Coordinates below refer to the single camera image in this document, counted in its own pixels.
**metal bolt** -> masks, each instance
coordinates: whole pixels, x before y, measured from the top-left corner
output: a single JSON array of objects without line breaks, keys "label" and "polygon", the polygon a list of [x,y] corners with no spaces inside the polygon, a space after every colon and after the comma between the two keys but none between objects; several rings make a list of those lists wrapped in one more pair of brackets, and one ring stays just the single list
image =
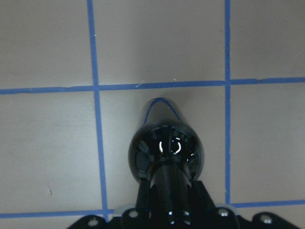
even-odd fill
[{"label": "metal bolt", "polygon": [[131,212],[129,212],[129,217],[131,218],[137,218],[139,215],[139,213],[136,210],[132,210]]},{"label": "metal bolt", "polygon": [[271,224],[272,223],[272,219],[270,216],[268,215],[261,215],[260,220],[265,223],[265,224]]},{"label": "metal bolt", "polygon": [[229,211],[225,208],[220,208],[218,210],[218,214],[222,217],[227,217],[227,216],[229,216]]},{"label": "metal bolt", "polygon": [[92,219],[90,219],[90,221],[88,222],[88,226],[89,227],[94,227],[94,226],[96,226],[96,225],[98,225],[99,224],[99,222],[98,222],[98,220],[96,219],[96,218],[92,218]]}]

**tile floor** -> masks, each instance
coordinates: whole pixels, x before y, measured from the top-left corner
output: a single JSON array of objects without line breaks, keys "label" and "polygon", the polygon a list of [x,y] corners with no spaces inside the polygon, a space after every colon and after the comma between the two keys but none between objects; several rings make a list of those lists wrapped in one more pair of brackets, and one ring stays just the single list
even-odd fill
[{"label": "tile floor", "polygon": [[128,146],[160,96],[216,203],[305,228],[304,21],[303,0],[0,2],[0,228],[134,203]]}]

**glossy black dome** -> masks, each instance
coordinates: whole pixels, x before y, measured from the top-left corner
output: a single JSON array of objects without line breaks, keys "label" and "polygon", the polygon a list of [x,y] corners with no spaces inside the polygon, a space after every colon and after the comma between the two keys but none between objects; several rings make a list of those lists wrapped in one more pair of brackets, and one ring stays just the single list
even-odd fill
[{"label": "glossy black dome", "polygon": [[197,179],[203,168],[203,147],[173,101],[153,99],[145,111],[143,125],[129,148],[129,165],[135,179],[151,180],[164,163],[181,168],[189,180]]}]

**grid line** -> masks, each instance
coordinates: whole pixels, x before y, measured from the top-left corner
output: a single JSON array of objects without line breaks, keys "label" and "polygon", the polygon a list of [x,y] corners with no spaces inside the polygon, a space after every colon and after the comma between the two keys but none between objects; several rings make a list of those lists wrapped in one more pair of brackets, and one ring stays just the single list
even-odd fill
[{"label": "grid line", "polygon": [[100,178],[101,178],[101,196],[102,209],[99,210],[80,210],[80,211],[55,211],[55,212],[33,212],[33,213],[5,213],[0,214],[0,219],[8,218],[35,218],[35,217],[57,217],[57,216],[77,216],[77,215],[103,215],[108,221],[108,214],[113,213],[113,209],[108,209],[105,162],[103,154],[102,141],[102,118],[100,105],[100,91],[108,90],[140,90],[156,88],[179,88],[179,87],[206,87],[206,86],[223,86],[225,87],[225,202],[236,208],[253,208],[253,207],[275,207],[287,205],[305,205],[305,199],[301,200],[284,200],[284,201],[265,201],[265,202],[245,202],[231,203],[230,193],[230,119],[231,119],[231,85],[251,85],[251,84],[272,84],[272,83],[305,83],[305,77],[283,77],[283,78],[266,78],[266,79],[231,79],[230,72],[230,0],[224,4],[224,27],[225,27],[225,80],[224,81],[187,81],[187,82],[163,82],[163,83],[130,83],[130,84],[111,84],[99,85],[97,52],[94,28],[93,2],[87,0],[88,25],[91,47],[91,66],[92,66],[92,85],[73,86],[73,87],[35,87],[35,88],[12,88],[0,89],[0,95],[19,94],[19,93],[63,93],[63,92],[94,92],[94,106],[96,116],[96,132],[99,154]]},{"label": "grid line", "polygon": [[[98,75],[98,67],[97,67],[97,53],[96,53],[96,43],[95,43],[95,28],[94,28],[94,14],[93,14],[92,0],[87,0],[87,8],[88,8],[88,23],[89,23],[89,33],[90,33],[96,133],[97,133],[97,144],[98,144],[99,166],[100,166],[102,209],[108,210],[105,162],[104,162],[103,141],[102,141],[102,118],[101,118],[101,104],[100,104],[100,91],[99,91],[99,75]],[[106,221],[108,221],[108,214],[104,215],[104,218]]]},{"label": "grid line", "polygon": [[[275,83],[305,83],[305,77],[284,77],[266,79],[231,79],[229,81],[185,81],[185,82],[163,82],[163,83],[127,83],[127,84],[105,84],[98,85],[99,91],[115,90],[140,90],[157,88],[179,88],[179,87],[214,87],[226,85],[251,85],[251,84],[275,84]],[[10,88],[0,89],[2,94],[19,93],[61,93],[61,92],[87,92],[96,90],[95,86],[72,86],[72,87],[33,87],[33,88]]]},{"label": "grid line", "polygon": [[231,71],[230,71],[230,0],[226,0],[224,4],[224,58],[225,58],[225,203],[230,204],[231,200],[231,155],[230,155],[230,145],[231,145]]}]

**black nozzle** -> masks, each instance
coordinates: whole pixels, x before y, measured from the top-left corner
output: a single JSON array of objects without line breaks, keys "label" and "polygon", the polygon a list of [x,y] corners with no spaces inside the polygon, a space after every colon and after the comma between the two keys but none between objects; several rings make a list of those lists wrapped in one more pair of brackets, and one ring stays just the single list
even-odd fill
[{"label": "black nozzle", "polygon": [[201,174],[203,147],[173,101],[156,98],[146,104],[130,144],[129,165],[137,181],[149,181],[156,190],[154,208],[163,220],[190,224],[189,188]]}]

